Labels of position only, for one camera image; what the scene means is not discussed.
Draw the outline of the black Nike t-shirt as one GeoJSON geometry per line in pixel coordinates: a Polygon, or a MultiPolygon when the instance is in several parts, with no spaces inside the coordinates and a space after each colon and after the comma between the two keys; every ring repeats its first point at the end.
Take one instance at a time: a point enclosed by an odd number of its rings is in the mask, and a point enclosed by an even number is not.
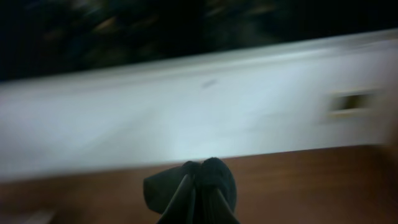
{"type": "Polygon", "coordinates": [[[235,179],[228,166],[217,157],[203,162],[188,161],[146,177],[143,180],[143,194],[147,208],[162,216],[185,175],[191,176],[195,184],[193,223],[204,223],[202,193],[206,189],[219,189],[234,213],[237,202],[235,179]]]}

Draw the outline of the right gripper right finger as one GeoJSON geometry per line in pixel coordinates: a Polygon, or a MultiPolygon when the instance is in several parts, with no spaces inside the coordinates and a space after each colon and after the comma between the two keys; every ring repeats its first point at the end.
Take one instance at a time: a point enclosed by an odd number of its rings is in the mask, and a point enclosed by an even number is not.
{"type": "Polygon", "coordinates": [[[239,224],[219,189],[206,189],[202,193],[203,221],[206,224],[239,224]]]}

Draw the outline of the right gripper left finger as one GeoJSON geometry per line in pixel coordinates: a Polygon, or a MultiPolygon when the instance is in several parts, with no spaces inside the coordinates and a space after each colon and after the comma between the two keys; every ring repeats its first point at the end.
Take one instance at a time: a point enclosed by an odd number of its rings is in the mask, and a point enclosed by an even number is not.
{"type": "Polygon", "coordinates": [[[194,211],[194,179],[185,175],[157,224],[192,224],[194,211]]]}

